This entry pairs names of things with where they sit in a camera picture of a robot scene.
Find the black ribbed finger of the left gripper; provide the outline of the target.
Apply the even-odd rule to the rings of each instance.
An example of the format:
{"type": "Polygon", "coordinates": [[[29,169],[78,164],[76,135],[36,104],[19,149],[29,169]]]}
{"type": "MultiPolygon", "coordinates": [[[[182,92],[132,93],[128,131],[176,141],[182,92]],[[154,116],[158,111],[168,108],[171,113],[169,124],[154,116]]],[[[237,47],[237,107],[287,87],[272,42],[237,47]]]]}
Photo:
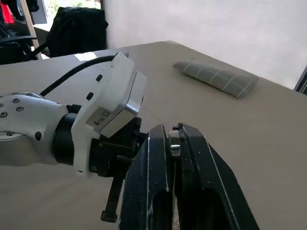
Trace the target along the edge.
{"type": "Polygon", "coordinates": [[[102,211],[100,219],[104,222],[115,223],[117,221],[117,207],[123,186],[123,178],[114,177],[109,191],[106,208],[102,211]]]}

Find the black office chair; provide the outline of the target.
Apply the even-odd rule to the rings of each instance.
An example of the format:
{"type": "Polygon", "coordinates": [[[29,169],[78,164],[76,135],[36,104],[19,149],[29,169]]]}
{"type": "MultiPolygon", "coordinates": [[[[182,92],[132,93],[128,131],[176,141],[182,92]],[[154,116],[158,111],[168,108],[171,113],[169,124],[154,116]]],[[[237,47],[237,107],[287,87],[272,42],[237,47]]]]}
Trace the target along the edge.
{"type": "Polygon", "coordinates": [[[28,45],[36,39],[29,35],[0,38],[0,65],[38,60],[37,54],[28,45]]]}

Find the dark striped panel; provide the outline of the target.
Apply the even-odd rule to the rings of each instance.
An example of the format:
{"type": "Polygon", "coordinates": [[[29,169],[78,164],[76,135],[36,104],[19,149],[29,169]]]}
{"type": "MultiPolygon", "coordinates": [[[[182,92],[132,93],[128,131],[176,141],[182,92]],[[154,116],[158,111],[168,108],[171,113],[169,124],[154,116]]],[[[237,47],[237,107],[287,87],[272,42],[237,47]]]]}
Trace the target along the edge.
{"type": "Polygon", "coordinates": [[[295,85],[294,91],[307,95],[307,66],[305,67],[297,84],[295,85]]]}

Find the black bag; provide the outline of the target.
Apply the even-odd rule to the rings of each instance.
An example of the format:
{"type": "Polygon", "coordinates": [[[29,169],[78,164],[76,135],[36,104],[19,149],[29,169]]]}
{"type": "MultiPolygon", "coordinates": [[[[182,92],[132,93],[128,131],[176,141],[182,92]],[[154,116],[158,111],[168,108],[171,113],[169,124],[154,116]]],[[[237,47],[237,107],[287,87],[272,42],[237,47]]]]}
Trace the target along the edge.
{"type": "Polygon", "coordinates": [[[59,7],[46,37],[50,56],[107,49],[105,12],[87,7],[59,7]]]}

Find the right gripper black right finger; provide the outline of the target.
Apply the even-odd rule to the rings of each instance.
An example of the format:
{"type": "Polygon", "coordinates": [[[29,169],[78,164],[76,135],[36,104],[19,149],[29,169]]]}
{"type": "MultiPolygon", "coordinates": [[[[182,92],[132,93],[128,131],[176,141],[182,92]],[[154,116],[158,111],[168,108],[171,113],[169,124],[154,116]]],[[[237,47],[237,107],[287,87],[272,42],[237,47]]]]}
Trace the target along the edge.
{"type": "Polygon", "coordinates": [[[180,230],[260,230],[235,174],[194,127],[180,123],[180,230]]]}

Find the white tape label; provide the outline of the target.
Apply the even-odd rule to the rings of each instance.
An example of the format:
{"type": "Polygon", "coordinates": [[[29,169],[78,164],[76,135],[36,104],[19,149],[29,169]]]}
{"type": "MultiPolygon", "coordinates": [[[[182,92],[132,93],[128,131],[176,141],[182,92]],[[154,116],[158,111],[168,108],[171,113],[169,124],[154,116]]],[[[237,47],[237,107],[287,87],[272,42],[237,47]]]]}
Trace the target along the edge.
{"type": "Polygon", "coordinates": [[[94,52],[78,53],[74,55],[79,61],[89,61],[97,58],[94,52]]]}

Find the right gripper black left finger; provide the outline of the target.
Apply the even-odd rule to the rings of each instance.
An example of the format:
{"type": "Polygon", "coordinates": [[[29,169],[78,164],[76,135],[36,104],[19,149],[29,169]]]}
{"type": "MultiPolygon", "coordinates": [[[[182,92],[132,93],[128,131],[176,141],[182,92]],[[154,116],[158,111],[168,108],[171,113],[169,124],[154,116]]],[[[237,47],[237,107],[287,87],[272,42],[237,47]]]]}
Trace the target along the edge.
{"type": "Polygon", "coordinates": [[[165,128],[157,125],[127,172],[119,230],[172,230],[172,163],[165,128]]]}

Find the light wooden post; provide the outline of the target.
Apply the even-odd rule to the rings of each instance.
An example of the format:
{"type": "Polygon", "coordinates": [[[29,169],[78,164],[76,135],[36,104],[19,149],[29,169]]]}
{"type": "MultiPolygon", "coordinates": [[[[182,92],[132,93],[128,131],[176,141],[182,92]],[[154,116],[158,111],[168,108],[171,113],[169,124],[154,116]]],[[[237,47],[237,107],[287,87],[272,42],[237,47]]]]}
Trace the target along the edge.
{"type": "MultiPolygon", "coordinates": [[[[26,24],[27,24],[28,31],[29,31],[31,36],[36,37],[35,29],[34,29],[34,26],[33,26],[33,23],[32,23],[32,18],[31,18],[31,15],[30,15],[30,12],[29,12],[29,9],[28,9],[28,6],[27,6],[27,2],[26,2],[26,0],[20,0],[20,3],[21,3],[21,8],[23,10],[24,16],[25,16],[25,21],[26,21],[26,24]]],[[[39,47],[39,43],[38,43],[37,39],[33,40],[33,46],[34,46],[34,48],[39,47]]],[[[41,53],[37,54],[37,58],[38,58],[38,60],[42,60],[41,53]]]]}

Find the grey checked folded cloth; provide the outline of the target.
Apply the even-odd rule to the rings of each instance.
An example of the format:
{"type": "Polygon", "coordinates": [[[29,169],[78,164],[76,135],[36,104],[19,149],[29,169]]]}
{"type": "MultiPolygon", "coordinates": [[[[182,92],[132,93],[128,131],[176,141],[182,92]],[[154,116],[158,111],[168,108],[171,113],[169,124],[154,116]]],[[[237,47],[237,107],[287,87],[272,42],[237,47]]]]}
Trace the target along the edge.
{"type": "Polygon", "coordinates": [[[259,77],[223,69],[216,65],[197,61],[179,61],[173,65],[189,77],[195,78],[237,99],[244,98],[255,87],[259,77]]]}

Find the red cloth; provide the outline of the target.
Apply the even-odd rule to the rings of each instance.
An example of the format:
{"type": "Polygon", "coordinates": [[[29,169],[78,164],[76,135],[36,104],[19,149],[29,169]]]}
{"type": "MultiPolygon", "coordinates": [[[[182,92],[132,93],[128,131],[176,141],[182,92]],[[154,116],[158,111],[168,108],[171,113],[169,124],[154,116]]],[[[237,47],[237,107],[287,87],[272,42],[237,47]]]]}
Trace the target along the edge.
{"type": "Polygon", "coordinates": [[[8,5],[0,1],[0,21],[5,24],[13,24],[14,19],[11,15],[8,5]]]}

